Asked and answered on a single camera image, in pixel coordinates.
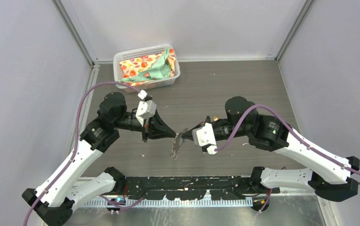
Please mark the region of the metal key organizer plate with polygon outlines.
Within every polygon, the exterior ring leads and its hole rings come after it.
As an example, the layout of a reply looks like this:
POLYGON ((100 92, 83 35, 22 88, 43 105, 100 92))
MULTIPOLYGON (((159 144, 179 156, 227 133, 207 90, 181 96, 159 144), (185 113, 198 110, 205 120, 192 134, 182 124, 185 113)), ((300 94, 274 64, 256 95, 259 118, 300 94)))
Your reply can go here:
POLYGON ((185 132, 186 130, 188 130, 188 128, 185 128, 183 131, 178 133, 172 141, 172 150, 171 150, 170 158, 173 160, 176 160, 178 158, 178 151, 183 145, 180 135, 182 132, 185 132))

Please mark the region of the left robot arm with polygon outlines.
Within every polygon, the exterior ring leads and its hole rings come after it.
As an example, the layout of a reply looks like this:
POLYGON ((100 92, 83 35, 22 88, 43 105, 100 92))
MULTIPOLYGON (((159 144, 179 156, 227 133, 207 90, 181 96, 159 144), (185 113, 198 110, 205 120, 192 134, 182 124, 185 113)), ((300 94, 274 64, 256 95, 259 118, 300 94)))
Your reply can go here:
POLYGON ((150 96, 141 94, 138 107, 129 112, 122 93, 107 94, 99 105, 97 118, 85 127, 64 162, 39 187, 23 192, 23 199, 47 225, 64 225, 86 202, 108 192, 119 195, 126 189, 125 175, 113 167, 93 180, 74 186, 85 170, 119 138, 122 129, 140 132, 143 141, 177 135, 161 119, 150 96))

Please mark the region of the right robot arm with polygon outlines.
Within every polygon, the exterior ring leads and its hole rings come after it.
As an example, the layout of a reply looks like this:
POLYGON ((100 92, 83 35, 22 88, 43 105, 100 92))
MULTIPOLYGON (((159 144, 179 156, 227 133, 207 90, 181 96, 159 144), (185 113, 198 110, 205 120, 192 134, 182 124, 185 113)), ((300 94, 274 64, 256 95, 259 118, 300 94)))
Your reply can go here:
POLYGON ((181 137, 201 147, 204 153, 216 154, 218 141, 247 137, 257 149, 286 156, 303 165, 302 169, 254 167, 249 187, 255 193, 284 187, 313 191, 317 196, 341 202, 358 193, 358 182, 351 176, 359 170, 360 160, 340 157, 304 138, 275 115, 259 114, 253 102, 232 97, 225 103, 227 117, 205 121, 184 132, 181 137))

